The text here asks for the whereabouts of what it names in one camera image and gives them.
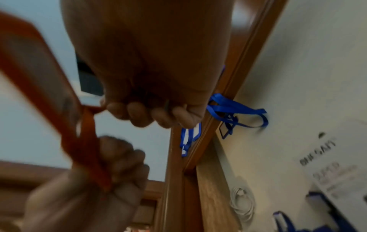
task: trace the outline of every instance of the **person's left hand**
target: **person's left hand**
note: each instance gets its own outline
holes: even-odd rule
[[[31,194],[23,232],[121,232],[129,226],[149,174],[145,153],[113,137],[99,140],[112,191],[103,192],[83,169],[73,167]]]

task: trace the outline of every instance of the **orange badge holder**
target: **orange badge holder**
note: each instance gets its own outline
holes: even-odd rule
[[[0,70],[61,134],[61,147],[72,161],[86,168],[90,178],[109,191],[111,176],[99,159],[94,122],[94,114],[104,109],[81,105],[38,30],[2,12]]]

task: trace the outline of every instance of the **wall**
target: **wall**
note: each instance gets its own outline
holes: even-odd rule
[[[235,99],[265,108],[269,126],[236,127],[225,140],[217,132],[229,187],[247,182],[256,197],[251,228],[269,226],[277,210],[298,229],[323,224],[304,200],[312,185],[293,159],[319,132],[366,108],[366,8],[364,0],[290,0]]]
[[[98,97],[80,91],[75,51],[62,23],[59,0],[0,0],[0,10],[34,23],[53,51],[82,103],[97,105]],[[0,160],[70,167],[60,149],[60,137],[31,108],[17,90],[0,73]],[[153,123],[135,128],[109,113],[96,116],[97,134],[126,139],[146,152],[150,180],[164,181],[170,130]]]

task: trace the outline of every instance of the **white cable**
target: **white cable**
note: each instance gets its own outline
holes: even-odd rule
[[[239,206],[238,200],[242,198],[246,205]],[[231,200],[229,202],[241,222],[247,222],[255,212],[255,199],[249,189],[245,187],[233,187],[231,189]]]

